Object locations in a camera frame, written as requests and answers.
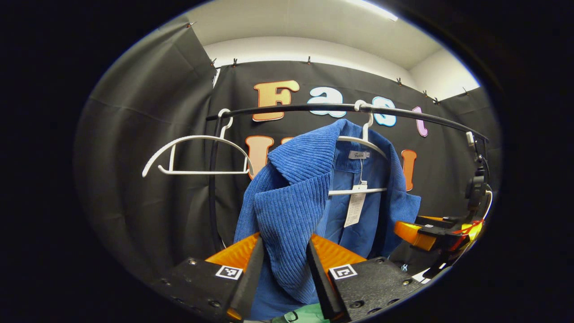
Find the green fabric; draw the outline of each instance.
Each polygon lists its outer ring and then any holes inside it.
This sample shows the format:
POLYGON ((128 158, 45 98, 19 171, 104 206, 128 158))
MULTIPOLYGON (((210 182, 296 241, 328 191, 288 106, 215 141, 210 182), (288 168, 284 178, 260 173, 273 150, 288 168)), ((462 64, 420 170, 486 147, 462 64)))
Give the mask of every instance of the green fabric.
POLYGON ((272 319, 272 323, 329 323, 330 321, 323 317, 321 305, 310 304, 303 306, 283 316, 272 319))

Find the white wall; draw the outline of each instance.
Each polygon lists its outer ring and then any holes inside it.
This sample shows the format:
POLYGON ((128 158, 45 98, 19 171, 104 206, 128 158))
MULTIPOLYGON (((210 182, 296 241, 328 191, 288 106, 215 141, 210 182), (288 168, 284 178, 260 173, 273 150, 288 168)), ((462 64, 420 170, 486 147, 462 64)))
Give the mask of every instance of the white wall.
POLYGON ((410 69, 420 91, 439 101, 473 90, 478 81, 462 63, 447 50, 441 49, 410 69))
POLYGON ((238 63, 245 63, 269 60, 307 61, 311 56, 312 63, 353 68, 391 80, 401 78, 404 85, 419 89, 406 69, 375 55, 329 41, 300 37, 252 37, 222 41, 206 45, 204 49, 211 60, 217 58, 216 67, 233 64, 233 58, 237 58, 238 63))

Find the ceiling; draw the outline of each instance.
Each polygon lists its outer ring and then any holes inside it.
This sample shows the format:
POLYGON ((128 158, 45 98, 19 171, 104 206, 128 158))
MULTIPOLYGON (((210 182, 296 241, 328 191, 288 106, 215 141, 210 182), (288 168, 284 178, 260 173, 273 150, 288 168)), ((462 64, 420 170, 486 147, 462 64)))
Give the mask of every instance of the ceiling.
POLYGON ((442 46, 400 17, 392 21, 353 0, 214 0, 185 15, 202 45, 261 36, 330 41, 407 70, 442 46))

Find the ceiling light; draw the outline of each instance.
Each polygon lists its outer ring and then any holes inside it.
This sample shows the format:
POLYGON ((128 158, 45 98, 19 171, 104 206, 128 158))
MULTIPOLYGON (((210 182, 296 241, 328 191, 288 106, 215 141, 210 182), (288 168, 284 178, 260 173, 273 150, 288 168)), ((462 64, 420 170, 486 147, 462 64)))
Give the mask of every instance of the ceiling light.
POLYGON ((387 10, 385 10, 385 9, 383 9, 383 8, 381 8, 381 7, 378 7, 378 6, 373 5, 373 4, 370 3, 370 2, 366 2, 366 1, 363 1, 363 0, 347 0, 347 2, 350 2, 350 3, 353 3, 353 4, 355 4, 355 5, 361 6, 361 7, 365 8, 365 9, 367 9, 368 11, 372 11, 372 12, 374 12, 374 13, 378 13, 378 14, 380 14, 381 16, 383 16, 383 17, 385 17, 385 18, 388 18, 388 19, 390 19, 390 20, 392 20, 392 21, 397 21, 397 19, 398 19, 397 16, 393 15, 392 13, 388 12, 387 10))

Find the screw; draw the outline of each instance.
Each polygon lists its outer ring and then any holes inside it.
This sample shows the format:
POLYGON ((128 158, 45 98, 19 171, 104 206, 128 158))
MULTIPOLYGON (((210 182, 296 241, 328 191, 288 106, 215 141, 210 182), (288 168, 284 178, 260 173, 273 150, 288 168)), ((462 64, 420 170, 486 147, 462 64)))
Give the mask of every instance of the screw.
POLYGON ((361 307, 361 306, 363 306, 363 302, 362 302, 362 301, 358 301, 358 302, 351 303, 351 308, 353 308, 353 309, 357 309, 357 308, 359 308, 359 307, 361 307))

